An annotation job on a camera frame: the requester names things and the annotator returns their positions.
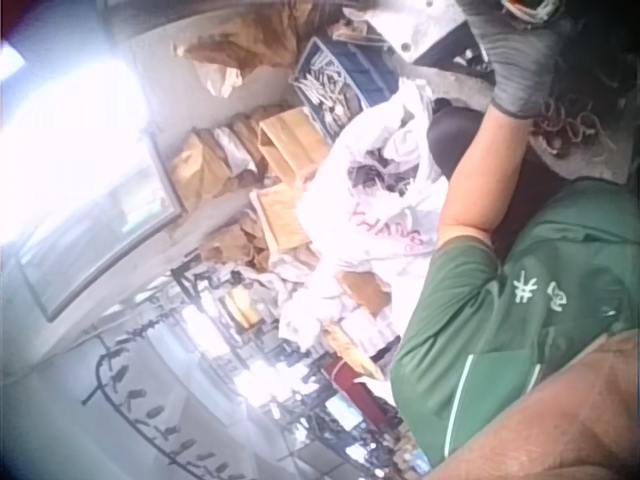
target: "gray glove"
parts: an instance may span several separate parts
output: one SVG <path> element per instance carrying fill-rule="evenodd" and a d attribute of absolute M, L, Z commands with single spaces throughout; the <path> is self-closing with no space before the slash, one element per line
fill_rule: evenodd
<path fill-rule="evenodd" d="M 499 0 L 457 0 L 496 76 L 493 104 L 516 118 L 536 116 L 549 95 L 556 57 L 570 29 L 557 19 L 539 28 L 517 28 Z"/>

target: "black pants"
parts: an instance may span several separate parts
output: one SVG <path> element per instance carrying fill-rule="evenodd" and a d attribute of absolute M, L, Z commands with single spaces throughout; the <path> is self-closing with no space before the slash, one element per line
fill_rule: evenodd
<path fill-rule="evenodd" d="M 483 114 L 467 108 L 448 107 L 437 112 L 427 138 L 433 158 L 451 179 L 462 156 L 480 128 Z M 518 235 L 568 180 L 555 173 L 533 149 L 525 153 L 516 188 L 504 219 L 492 234 L 496 256 L 504 260 Z"/>

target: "green shirt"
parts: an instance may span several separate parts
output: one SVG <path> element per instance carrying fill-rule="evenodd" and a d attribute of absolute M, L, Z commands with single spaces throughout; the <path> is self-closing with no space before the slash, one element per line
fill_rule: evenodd
<path fill-rule="evenodd" d="M 391 372 L 431 464 L 598 339 L 637 328 L 639 296 L 637 203 L 600 181 L 554 198 L 504 265 L 474 237 L 438 249 Z"/>

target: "blue plastic crate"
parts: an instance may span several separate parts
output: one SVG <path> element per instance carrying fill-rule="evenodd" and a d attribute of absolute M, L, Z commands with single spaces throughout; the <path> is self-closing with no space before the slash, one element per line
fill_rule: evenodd
<path fill-rule="evenodd" d="M 346 81 L 358 96 L 363 110 L 386 102 L 398 91 L 398 74 L 385 62 L 381 47 L 353 45 L 318 37 L 309 41 L 294 78 L 304 77 L 309 71 L 311 60 L 321 50 L 328 53 L 338 68 L 344 71 Z M 325 125 L 322 109 L 314 105 L 301 88 L 294 87 L 324 136 L 333 143 L 338 134 L 330 132 Z"/>

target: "pile of bags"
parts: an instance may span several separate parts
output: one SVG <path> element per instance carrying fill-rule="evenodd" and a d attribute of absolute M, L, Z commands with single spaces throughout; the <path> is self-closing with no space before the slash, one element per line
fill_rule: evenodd
<path fill-rule="evenodd" d="M 376 316 L 380 342 L 369 339 L 373 346 L 363 348 L 406 330 L 436 249 L 448 187 L 427 143 L 431 100 L 425 83 L 402 80 L 388 102 L 345 128 L 306 185 L 298 220 L 321 261 L 284 305 L 280 336 L 307 348 L 327 322 L 362 308 L 336 280 L 345 270 L 372 272 L 391 293 L 391 306 Z M 371 312 L 357 315 L 374 320 Z"/>

